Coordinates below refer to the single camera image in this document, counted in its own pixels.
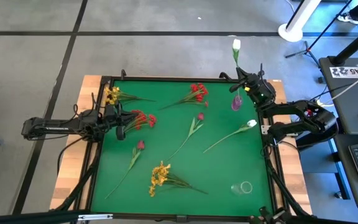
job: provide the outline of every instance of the white cable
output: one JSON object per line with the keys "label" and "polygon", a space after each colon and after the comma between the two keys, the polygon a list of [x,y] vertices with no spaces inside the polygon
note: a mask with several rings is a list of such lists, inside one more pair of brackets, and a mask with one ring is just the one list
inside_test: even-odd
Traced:
{"label": "white cable", "polygon": [[291,6],[291,8],[292,8],[292,12],[295,12],[295,9],[293,8],[293,5],[289,2],[289,0],[285,0],[286,2],[288,2],[289,3],[289,5]]}
{"label": "white cable", "polygon": [[354,82],[353,84],[351,84],[350,86],[348,86],[344,91],[340,92],[338,95],[332,97],[329,101],[323,103],[324,105],[326,105],[327,103],[331,102],[332,100],[335,100],[336,98],[338,98],[339,96],[341,96],[342,94],[344,94],[347,90],[349,90],[350,88],[354,87],[354,85],[358,84],[358,81]]}

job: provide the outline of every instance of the sticker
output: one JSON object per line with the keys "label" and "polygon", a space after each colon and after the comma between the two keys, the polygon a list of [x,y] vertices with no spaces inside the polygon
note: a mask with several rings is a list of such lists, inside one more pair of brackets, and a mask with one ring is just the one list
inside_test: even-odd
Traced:
{"label": "sticker", "polygon": [[333,78],[358,78],[358,65],[356,67],[331,67]]}

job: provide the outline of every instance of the leaf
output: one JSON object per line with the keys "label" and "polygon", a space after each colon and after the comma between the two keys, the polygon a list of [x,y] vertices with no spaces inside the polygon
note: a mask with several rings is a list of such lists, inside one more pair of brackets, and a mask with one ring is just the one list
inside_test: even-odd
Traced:
{"label": "leaf", "polygon": [[132,150],[132,158],[134,158],[136,155],[136,147],[134,147],[134,149]]}
{"label": "leaf", "polygon": [[189,135],[191,136],[193,134],[193,129],[194,129],[194,125],[196,124],[196,120],[193,118],[193,121],[191,122],[191,126],[190,126],[190,131],[189,131]]}
{"label": "leaf", "polygon": [[132,167],[135,165],[135,162],[136,162],[137,158],[140,156],[140,152],[141,151],[137,152],[135,157],[132,158],[131,163],[129,164],[128,170],[132,169]]}
{"label": "leaf", "polygon": [[196,129],[194,129],[192,134],[194,134],[200,127],[202,127],[202,125],[204,125],[204,124],[200,124],[199,126],[197,126]]}

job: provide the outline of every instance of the concrete floor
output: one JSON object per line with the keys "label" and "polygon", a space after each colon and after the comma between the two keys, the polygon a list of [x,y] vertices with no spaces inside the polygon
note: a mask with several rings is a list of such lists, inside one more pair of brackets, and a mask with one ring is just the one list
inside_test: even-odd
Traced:
{"label": "concrete floor", "polygon": [[[80,5],[81,0],[0,0],[0,30],[71,31]],[[322,31],[342,6],[321,3],[304,31]],[[88,2],[80,31],[276,32],[291,15],[291,7],[284,0],[232,0],[225,4],[218,0],[95,0]],[[321,16],[324,22],[319,22],[317,17]],[[335,22],[329,32],[358,32],[358,28]],[[33,116],[43,116],[68,39],[69,36],[0,36],[0,138],[5,140],[5,145],[0,147],[0,215],[10,212],[32,145],[20,135],[22,122]],[[304,55],[283,57],[303,49],[303,42],[289,43],[279,37],[239,39],[242,41],[241,67],[256,72],[263,62],[267,78],[283,80],[288,100],[311,98],[322,92],[324,85],[315,82],[320,72],[311,58]],[[77,101],[84,75],[118,75],[124,68],[129,76],[215,78],[225,71],[234,77],[232,40],[233,37],[208,36],[78,36],[53,118],[72,115],[71,107]],[[310,43],[314,38],[304,40]],[[317,58],[336,55],[352,40],[323,37],[313,53]],[[44,144],[24,206],[25,213],[48,209],[55,185],[57,155],[64,145],[65,139]],[[358,209],[353,200],[332,198],[332,193],[337,191],[333,175],[306,174],[305,179],[315,215],[358,221]],[[347,215],[343,216],[342,210],[334,208],[346,209]],[[135,224],[140,221],[116,222]]]}

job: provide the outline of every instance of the tripod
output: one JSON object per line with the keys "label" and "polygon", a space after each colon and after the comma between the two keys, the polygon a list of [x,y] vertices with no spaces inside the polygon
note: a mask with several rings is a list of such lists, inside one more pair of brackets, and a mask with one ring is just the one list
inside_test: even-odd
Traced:
{"label": "tripod", "polygon": [[336,18],[342,14],[342,12],[345,10],[345,8],[351,3],[352,0],[349,0],[345,6],[339,11],[338,14],[336,14],[336,16],[334,17],[334,19],[328,24],[328,26],[322,31],[322,33],[320,33],[320,35],[316,38],[316,40],[313,41],[313,43],[311,43],[310,47],[307,41],[305,41],[305,45],[306,45],[306,49],[305,50],[301,50],[297,53],[294,54],[290,54],[285,56],[285,58],[290,58],[290,57],[294,57],[296,55],[300,55],[300,54],[304,54],[307,55],[309,54],[310,57],[314,60],[314,62],[316,62],[318,68],[320,68],[320,64],[317,61],[317,58],[313,55],[313,53],[311,52],[311,48],[317,43],[317,41],[325,34],[325,32],[329,29],[329,27],[335,22]]}

